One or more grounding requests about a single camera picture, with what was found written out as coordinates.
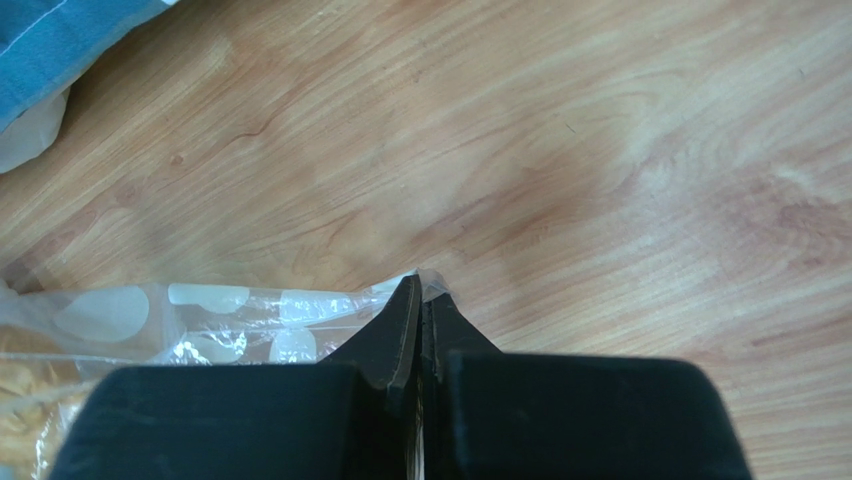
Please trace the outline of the clear zip top bag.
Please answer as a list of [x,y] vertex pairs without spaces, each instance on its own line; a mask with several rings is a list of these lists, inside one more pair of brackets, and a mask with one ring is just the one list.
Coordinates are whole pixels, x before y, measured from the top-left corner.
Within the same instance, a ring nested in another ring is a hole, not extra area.
[[53,341],[91,386],[86,403],[122,367],[317,363],[389,312],[404,287],[412,314],[448,292],[439,274],[421,269],[357,292],[177,282],[29,294],[3,287],[1,327]]

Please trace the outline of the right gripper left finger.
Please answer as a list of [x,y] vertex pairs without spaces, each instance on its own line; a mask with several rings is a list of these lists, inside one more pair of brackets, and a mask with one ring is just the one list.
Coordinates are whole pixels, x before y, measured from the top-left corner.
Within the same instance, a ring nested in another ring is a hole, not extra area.
[[55,479],[414,479],[421,281],[315,364],[128,367],[94,389]]

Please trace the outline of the orange fake food piece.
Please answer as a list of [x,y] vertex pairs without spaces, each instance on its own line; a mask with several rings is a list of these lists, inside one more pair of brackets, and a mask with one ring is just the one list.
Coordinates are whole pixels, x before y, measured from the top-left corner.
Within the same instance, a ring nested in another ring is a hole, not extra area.
[[1,327],[1,471],[45,479],[91,386],[44,335]]

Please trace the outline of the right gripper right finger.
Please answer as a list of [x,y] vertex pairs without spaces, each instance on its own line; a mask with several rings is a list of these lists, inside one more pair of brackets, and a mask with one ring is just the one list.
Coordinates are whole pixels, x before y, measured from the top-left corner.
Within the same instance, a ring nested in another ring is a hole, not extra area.
[[666,358],[505,353],[423,305],[428,479],[748,479],[708,376]]

